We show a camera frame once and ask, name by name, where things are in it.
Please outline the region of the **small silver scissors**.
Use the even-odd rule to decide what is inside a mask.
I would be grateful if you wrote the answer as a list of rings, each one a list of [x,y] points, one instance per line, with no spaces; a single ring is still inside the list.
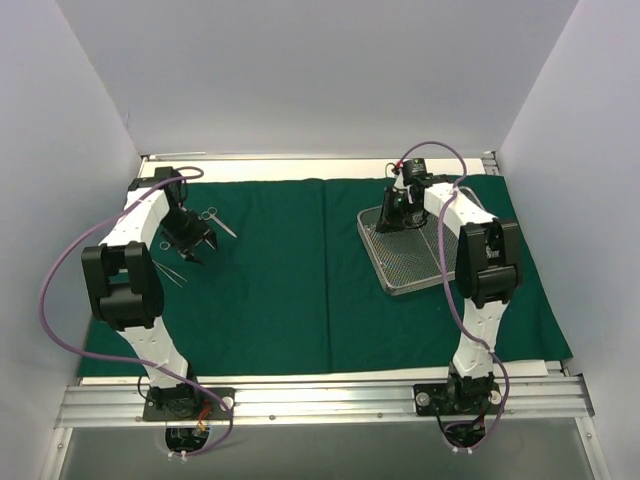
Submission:
[[[218,216],[218,209],[216,207],[209,207],[202,212],[202,218],[204,220],[211,220],[215,222],[223,231],[225,231],[232,238],[237,239],[237,234]]]

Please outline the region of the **silver forceps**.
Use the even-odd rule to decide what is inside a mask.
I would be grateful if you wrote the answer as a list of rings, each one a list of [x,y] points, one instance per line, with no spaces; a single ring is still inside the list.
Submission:
[[[160,262],[154,261],[154,266],[161,272],[169,281],[174,283],[178,288],[183,288],[188,280],[179,274],[177,271],[167,267],[166,265],[161,264]]]

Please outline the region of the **metal mesh instrument tray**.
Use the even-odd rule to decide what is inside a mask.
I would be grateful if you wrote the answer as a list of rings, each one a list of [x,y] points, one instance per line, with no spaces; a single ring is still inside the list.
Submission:
[[[421,228],[377,233],[381,206],[357,214],[357,228],[383,290],[392,296],[430,288],[455,278],[460,231],[495,216],[475,196],[450,182],[424,188],[428,221]]]

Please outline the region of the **green surgical cloth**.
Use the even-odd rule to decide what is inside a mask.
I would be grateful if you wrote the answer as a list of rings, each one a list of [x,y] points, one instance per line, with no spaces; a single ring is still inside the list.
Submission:
[[[197,263],[159,244],[187,281],[165,291],[164,323],[200,376],[297,375],[441,367],[463,305],[441,286],[385,293],[357,231],[386,179],[194,184],[188,206],[225,229]]]

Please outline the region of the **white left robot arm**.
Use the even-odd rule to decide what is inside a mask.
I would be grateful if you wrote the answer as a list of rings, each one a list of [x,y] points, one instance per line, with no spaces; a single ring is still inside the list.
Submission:
[[[194,417],[202,394],[189,361],[178,351],[162,318],[165,294],[149,248],[157,233],[187,262],[197,249],[218,249],[210,223],[185,207],[186,167],[158,167],[128,187],[123,216],[81,263],[93,316],[132,348],[149,378],[148,400],[164,403],[179,419]]]

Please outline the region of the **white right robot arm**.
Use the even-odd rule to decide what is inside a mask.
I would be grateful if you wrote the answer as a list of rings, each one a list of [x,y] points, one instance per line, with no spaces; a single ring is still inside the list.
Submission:
[[[522,284],[520,230],[482,209],[444,176],[415,174],[405,178],[394,170],[394,183],[384,191],[375,230],[380,234],[416,229],[416,220],[437,220],[437,234],[455,235],[455,282],[464,298],[458,313],[448,282],[443,241],[438,241],[443,287],[452,316],[461,330],[453,369],[460,377],[444,388],[444,400],[455,412],[469,411],[480,400],[473,381],[494,371],[495,345],[501,318]]]

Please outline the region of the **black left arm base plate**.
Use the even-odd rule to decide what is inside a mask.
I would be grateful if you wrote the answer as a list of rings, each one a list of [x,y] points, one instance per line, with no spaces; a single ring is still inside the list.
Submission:
[[[151,387],[146,394],[142,419],[146,422],[228,420],[229,413],[210,395],[191,386]]]

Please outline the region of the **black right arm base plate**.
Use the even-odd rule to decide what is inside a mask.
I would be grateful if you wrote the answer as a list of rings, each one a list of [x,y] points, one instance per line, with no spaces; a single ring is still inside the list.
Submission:
[[[500,387],[489,380],[452,380],[412,387],[418,416],[479,416],[496,414],[502,403]]]

